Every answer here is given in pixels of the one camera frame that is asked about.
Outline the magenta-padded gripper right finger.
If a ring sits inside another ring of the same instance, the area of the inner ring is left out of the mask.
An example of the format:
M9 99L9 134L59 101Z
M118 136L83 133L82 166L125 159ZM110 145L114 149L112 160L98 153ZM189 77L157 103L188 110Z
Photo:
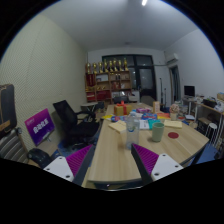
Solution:
M182 169L182 166L167 154L158 155L137 144L131 145L131 154L137 164L144 185Z

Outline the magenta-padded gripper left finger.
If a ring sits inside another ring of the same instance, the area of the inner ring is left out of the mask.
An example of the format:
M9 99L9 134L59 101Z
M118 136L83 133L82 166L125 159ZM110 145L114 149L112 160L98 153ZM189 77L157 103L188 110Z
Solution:
M44 170L81 186L93 155L94 146L89 145L68 157L57 157Z

